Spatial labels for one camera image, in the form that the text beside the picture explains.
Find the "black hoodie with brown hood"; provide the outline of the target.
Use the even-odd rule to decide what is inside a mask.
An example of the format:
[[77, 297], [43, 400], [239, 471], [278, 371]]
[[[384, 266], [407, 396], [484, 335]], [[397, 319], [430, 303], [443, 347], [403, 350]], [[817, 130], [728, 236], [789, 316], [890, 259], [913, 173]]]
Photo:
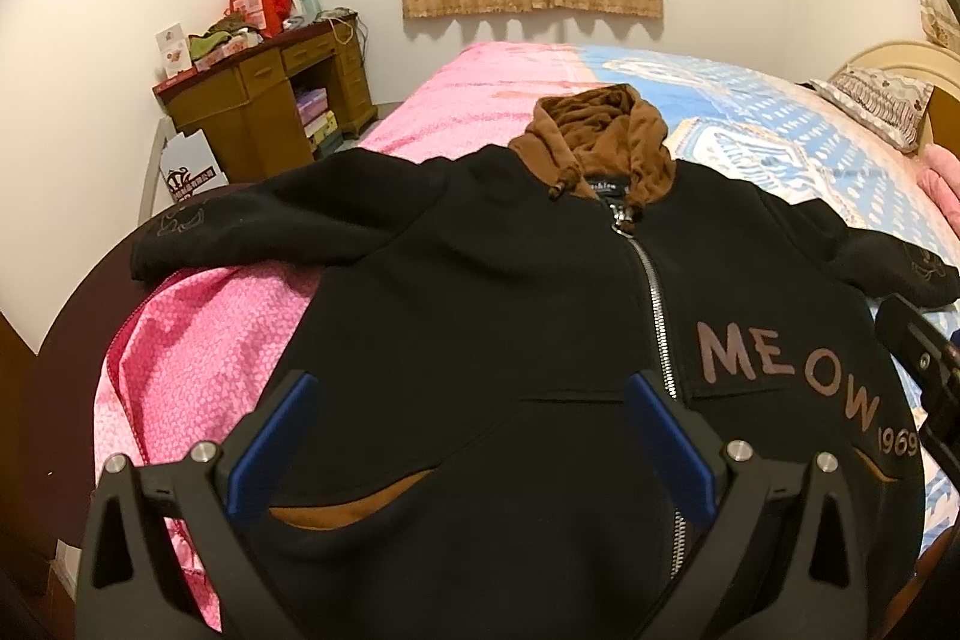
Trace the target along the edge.
[[311, 638], [633, 638], [703, 548], [631, 431], [644, 377], [724, 440], [838, 459], [819, 588], [877, 627], [923, 533], [913, 416], [869, 305], [958, 296], [926, 248], [674, 161], [613, 86], [414, 164], [353, 149], [148, 229], [132, 273], [290, 263], [278, 367], [322, 399], [242, 542]]

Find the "dark wooden bed footboard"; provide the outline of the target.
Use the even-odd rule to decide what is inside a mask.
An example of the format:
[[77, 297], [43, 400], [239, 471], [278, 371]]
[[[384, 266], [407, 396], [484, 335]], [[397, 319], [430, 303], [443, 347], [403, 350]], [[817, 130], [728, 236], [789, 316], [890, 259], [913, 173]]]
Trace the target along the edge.
[[[200, 218], [200, 207], [240, 185], [213, 188], [189, 198], [156, 216], [153, 223], [172, 227], [172, 218]], [[39, 369], [26, 395], [26, 434], [18, 434], [18, 458], [26, 468], [28, 498], [39, 502], [43, 531], [81, 533], [86, 523], [94, 477], [94, 397], [104, 356], [128, 315], [140, 307], [156, 286], [137, 283], [130, 276], [130, 253], [148, 224], [135, 230], [89, 273], [55, 320], [39, 353]], [[199, 370], [190, 372], [190, 381], [166, 383], [172, 396], [192, 393], [202, 401], [192, 434], [226, 435], [226, 425], [238, 422], [254, 404], [254, 385], [241, 378], [233, 358], [228, 369], [199, 380]]]

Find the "folded pink blanket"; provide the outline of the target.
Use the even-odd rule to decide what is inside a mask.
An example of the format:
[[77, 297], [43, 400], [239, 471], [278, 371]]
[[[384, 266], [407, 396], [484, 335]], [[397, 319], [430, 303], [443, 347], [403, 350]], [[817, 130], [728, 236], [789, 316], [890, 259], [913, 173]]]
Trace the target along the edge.
[[928, 143], [919, 154], [916, 183], [955, 234], [960, 234], [960, 161], [944, 146]]

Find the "pink and blue bedspread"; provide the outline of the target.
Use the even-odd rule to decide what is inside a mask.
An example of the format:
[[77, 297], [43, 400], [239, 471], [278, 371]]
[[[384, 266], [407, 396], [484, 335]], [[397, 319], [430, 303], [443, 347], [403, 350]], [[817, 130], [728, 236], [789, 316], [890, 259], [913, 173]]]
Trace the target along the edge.
[[[364, 149], [414, 164], [464, 158], [523, 135], [544, 99], [613, 86], [633, 89], [659, 112], [674, 161], [709, 167], [794, 205], [827, 203], [848, 226], [926, 248], [958, 275], [957, 241], [890, 149], [799, 86], [699, 58], [605, 47], [556, 55], [535, 46], [475, 46], [439, 70], [363, 145], [347, 151]], [[133, 279], [160, 291], [155, 287], [137, 307], [137, 320], [128, 315], [107, 348], [94, 397], [98, 482], [106, 459], [116, 453], [148, 466], [179, 461], [204, 440], [223, 442], [288, 374], [302, 372], [281, 372], [278, 361], [316, 292], [319, 271], [265, 262], [186, 269], [161, 281]], [[957, 328], [958, 296], [946, 307], [914, 307], [944, 336]], [[262, 383], [254, 385], [252, 408], [236, 424], [228, 422], [226, 435], [192, 434], [187, 427], [202, 424], [192, 416], [200, 413], [202, 397], [172, 396], [166, 383], [190, 381], [192, 370], [199, 370], [202, 381], [210, 377], [206, 372], [228, 369], [231, 357], [241, 378]], [[919, 442], [926, 419], [919, 386], [890, 357], [923, 466], [923, 533], [907, 584], [864, 638], [952, 638], [958, 596], [947, 591], [929, 598], [928, 560], [937, 533], [957, 512], [957, 487]], [[182, 521], [169, 521], [167, 532], [203, 619], [226, 632], [228, 614]]]

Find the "patterned pillow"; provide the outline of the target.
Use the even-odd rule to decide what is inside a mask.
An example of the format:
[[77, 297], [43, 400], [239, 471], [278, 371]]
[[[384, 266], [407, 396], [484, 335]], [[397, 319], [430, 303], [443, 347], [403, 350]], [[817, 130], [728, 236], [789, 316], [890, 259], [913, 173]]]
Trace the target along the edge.
[[918, 151], [934, 94], [928, 81], [878, 68], [844, 67], [831, 80], [812, 80], [811, 88], [896, 151]]

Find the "cream bed headboard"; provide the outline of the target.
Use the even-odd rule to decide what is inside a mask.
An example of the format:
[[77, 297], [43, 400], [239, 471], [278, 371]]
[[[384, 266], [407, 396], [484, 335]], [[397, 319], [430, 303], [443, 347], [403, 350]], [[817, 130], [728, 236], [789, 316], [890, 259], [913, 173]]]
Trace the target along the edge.
[[957, 53], [929, 42], [889, 41], [848, 58], [836, 73], [846, 67], [878, 68], [933, 85], [928, 117], [921, 130], [921, 145], [937, 143], [958, 154], [960, 57]]

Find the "white paper bag with crown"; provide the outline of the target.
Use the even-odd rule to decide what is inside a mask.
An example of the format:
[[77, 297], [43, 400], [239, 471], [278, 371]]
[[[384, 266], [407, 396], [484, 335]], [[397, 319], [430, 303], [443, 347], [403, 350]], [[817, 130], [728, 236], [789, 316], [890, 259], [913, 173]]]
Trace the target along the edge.
[[228, 184], [205, 133], [199, 130], [185, 135], [174, 128], [169, 117], [161, 117], [146, 164], [139, 223], [146, 223], [166, 206]]

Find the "brown wooden desk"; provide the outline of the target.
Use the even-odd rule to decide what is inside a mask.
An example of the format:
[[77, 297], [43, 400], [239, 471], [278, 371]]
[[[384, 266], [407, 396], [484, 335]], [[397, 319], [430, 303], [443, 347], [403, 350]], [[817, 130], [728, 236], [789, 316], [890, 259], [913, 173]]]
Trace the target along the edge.
[[314, 161], [296, 105], [306, 89], [327, 92], [348, 138], [376, 118], [354, 11], [282, 32], [153, 92], [176, 130], [205, 133], [231, 182], [252, 184]]

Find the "stacked boxes under desk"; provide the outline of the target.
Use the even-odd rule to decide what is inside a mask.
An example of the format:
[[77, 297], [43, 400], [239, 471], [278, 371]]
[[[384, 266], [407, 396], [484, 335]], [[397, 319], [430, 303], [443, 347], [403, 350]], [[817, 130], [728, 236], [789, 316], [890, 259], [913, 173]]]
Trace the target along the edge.
[[296, 108], [311, 151], [316, 152], [322, 143], [338, 131], [335, 113], [329, 106], [327, 89], [316, 88], [296, 96]]

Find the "white card with picture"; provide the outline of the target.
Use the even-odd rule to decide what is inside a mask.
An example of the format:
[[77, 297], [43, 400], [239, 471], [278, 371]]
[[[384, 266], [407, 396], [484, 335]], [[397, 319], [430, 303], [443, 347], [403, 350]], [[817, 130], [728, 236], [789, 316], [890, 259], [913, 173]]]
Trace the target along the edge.
[[167, 26], [166, 29], [158, 32], [156, 44], [160, 49], [161, 65], [166, 78], [174, 78], [192, 68], [189, 37], [185, 35], [181, 23]]

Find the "green cloth on desk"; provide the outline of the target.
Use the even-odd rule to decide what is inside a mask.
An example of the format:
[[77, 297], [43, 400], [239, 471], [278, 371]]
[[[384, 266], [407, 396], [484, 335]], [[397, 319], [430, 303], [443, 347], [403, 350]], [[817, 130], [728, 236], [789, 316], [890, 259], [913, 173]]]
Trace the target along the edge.
[[228, 44], [231, 39], [240, 37], [243, 41], [249, 34], [259, 35], [260, 31], [252, 26], [240, 13], [228, 13], [213, 23], [203, 34], [189, 34], [187, 47], [192, 62], [210, 55], [213, 50]]

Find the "red gift bag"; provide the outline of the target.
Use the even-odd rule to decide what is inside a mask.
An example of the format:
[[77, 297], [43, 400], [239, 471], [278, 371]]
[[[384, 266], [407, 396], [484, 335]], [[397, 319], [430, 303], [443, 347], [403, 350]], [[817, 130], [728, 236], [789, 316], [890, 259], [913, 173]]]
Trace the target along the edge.
[[283, 32], [291, 8], [293, 0], [228, 0], [229, 13], [240, 14], [263, 37], [275, 37]]

